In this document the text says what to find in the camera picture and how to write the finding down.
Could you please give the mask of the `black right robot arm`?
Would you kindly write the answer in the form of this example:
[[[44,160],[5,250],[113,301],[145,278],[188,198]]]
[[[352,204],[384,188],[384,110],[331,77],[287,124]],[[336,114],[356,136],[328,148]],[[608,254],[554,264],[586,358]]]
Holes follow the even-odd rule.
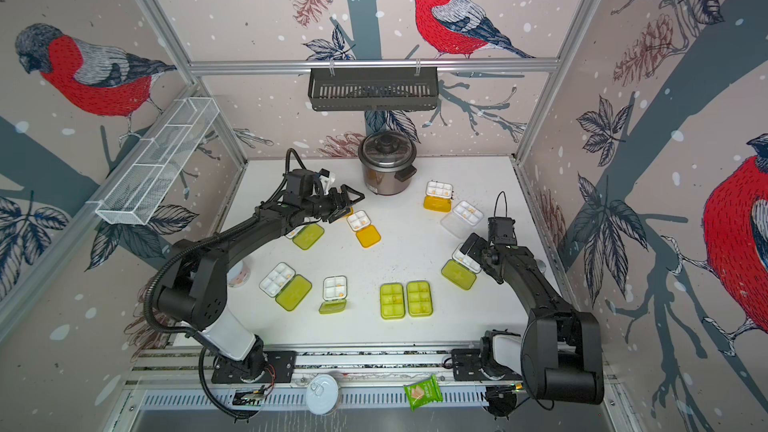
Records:
[[[521,333],[485,333],[479,370],[492,380],[519,375],[537,401],[601,404],[604,376],[598,321],[577,310],[549,283],[533,253],[517,243],[515,220],[489,218],[488,237],[471,234],[460,252],[496,283],[510,286],[527,315]]]

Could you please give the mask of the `large green pillbox front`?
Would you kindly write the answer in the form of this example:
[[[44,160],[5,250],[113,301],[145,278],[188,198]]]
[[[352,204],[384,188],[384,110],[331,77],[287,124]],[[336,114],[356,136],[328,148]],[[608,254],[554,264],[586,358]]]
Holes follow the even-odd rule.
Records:
[[[412,281],[406,286],[408,313],[411,317],[428,317],[434,311],[431,287],[427,281]]]

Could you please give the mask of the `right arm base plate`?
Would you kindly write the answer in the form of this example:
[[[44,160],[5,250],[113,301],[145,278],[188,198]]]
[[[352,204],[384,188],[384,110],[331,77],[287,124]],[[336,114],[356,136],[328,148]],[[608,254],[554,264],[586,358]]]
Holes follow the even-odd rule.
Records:
[[[492,363],[487,353],[480,349],[457,348],[447,360],[453,379],[457,382],[516,381],[522,376],[506,366]]]

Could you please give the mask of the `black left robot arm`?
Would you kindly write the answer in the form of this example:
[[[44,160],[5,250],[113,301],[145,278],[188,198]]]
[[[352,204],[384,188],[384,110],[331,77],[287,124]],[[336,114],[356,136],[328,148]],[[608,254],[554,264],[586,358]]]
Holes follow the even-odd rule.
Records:
[[[347,215],[365,194],[347,185],[327,193],[279,192],[261,202],[251,217],[198,241],[179,241],[150,282],[144,318],[151,329],[182,334],[234,362],[259,348],[259,337],[227,309],[227,274],[260,247],[315,222]]]

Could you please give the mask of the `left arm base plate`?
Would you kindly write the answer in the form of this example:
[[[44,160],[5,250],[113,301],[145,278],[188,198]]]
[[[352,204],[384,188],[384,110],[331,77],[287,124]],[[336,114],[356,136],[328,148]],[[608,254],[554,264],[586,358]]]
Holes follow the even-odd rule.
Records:
[[[287,384],[291,382],[296,358],[297,353],[288,350],[260,351],[250,354],[243,361],[217,356],[212,382],[225,385]]]

